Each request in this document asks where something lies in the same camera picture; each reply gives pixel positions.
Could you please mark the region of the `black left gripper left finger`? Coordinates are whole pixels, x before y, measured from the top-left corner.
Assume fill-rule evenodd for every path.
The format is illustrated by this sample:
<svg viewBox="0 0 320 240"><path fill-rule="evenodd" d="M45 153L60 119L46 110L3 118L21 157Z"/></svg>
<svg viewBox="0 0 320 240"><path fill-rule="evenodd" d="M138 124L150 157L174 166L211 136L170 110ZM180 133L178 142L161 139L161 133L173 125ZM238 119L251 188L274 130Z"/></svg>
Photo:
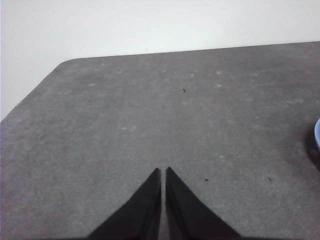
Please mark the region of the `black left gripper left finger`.
<svg viewBox="0 0 320 240"><path fill-rule="evenodd" d="M162 210L161 170L156 168L131 198L88 240L157 240Z"/></svg>

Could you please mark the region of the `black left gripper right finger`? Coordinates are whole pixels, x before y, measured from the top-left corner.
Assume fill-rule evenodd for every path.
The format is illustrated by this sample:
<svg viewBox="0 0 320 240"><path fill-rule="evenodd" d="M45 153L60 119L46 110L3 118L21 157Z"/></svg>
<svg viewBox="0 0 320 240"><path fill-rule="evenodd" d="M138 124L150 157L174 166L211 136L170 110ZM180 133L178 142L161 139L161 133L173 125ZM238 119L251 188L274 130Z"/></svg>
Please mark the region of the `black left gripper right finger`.
<svg viewBox="0 0 320 240"><path fill-rule="evenodd" d="M240 240L242 236L212 212L168 167L165 176L165 201L170 212L170 232L184 240Z"/></svg>

